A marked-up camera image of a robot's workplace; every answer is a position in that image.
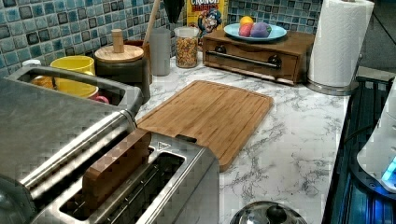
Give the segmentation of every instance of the white marble countertop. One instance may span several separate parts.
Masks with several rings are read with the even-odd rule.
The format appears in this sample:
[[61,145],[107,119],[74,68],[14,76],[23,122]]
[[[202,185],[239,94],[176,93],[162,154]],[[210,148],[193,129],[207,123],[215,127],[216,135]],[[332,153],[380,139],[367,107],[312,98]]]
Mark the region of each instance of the white marble countertop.
[[220,174],[220,221],[229,224],[245,205],[275,201],[295,209],[307,221],[322,220],[332,179],[348,97],[324,95],[202,65],[181,69],[171,59],[171,74],[153,77],[151,98],[136,119],[194,80],[208,80],[274,98],[255,133],[231,167]]

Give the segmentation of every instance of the blue mosaic tile backsplash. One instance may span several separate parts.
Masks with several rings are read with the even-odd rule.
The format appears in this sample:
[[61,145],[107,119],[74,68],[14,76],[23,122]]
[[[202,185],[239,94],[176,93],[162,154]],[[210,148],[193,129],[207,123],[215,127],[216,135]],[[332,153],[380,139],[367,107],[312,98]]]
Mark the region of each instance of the blue mosaic tile backsplash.
[[[44,65],[68,55],[87,55],[112,44],[111,30],[124,39],[144,39],[154,0],[0,0],[0,77],[29,59]],[[173,30],[163,2],[154,27]],[[172,43],[175,43],[172,32]]]
[[[112,44],[111,30],[124,39],[144,39],[154,0],[0,0],[0,77],[21,68],[28,59],[44,65],[68,55],[87,55]],[[322,0],[229,1],[227,23],[243,16],[315,34]],[[161,1],[154,27],[186,25],[183,9],[169,24]],[[175,38],[172,32],[172,54]]]

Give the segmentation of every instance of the wooden cutting board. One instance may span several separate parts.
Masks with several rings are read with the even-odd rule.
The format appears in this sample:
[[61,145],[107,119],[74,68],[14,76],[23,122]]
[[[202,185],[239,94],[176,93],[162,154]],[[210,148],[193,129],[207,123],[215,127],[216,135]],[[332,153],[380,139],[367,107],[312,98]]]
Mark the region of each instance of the wooden cutting board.
[[262,119],[273,99],[208,81],[194,81],[137,121],[140,129],[197,139],[219,159],[224,172]]

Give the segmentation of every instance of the wooden bread box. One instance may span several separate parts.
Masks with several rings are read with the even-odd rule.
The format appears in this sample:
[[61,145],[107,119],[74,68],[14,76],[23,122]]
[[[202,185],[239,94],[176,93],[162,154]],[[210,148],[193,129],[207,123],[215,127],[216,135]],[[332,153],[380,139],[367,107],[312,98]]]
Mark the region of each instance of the wooden bread box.
[[203,38],[203,63],[295,85],[305,82],[315,36],[291,32],[270,42],[246,42],[217,30]]

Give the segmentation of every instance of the gray cup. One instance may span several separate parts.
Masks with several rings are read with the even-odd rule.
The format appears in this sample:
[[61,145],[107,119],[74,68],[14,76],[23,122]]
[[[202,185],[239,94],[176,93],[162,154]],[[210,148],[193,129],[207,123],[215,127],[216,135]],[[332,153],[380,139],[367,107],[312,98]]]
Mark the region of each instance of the gray cup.
[[171,31],[157,28],[151,31],[149,37],[151,59],[151,74],[165,77],[170,73]]

